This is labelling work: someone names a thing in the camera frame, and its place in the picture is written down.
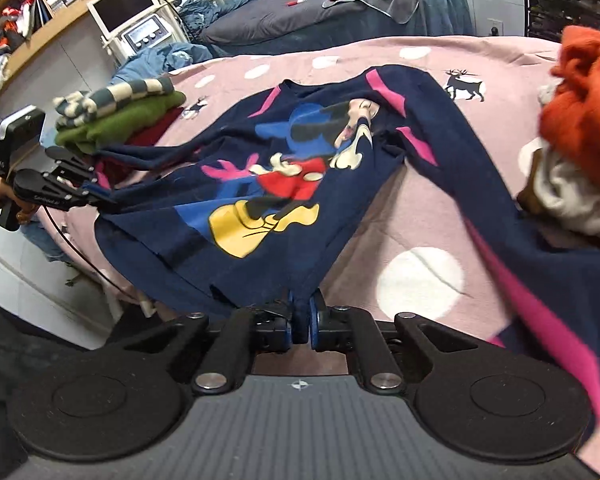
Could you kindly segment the person's left hand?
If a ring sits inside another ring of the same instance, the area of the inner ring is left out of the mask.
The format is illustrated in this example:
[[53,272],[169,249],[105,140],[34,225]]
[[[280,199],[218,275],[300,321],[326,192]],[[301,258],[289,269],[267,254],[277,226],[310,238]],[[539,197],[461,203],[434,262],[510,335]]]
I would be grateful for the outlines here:
[[12,188],[0,178],[0,208],[6,205],[10,200],[20,207],[20,211],[17,214],[17,219],[20,224],[28,223],[30,218],[35,214],[35,211],[38,210],[37,206],[26,203],[15,196]]

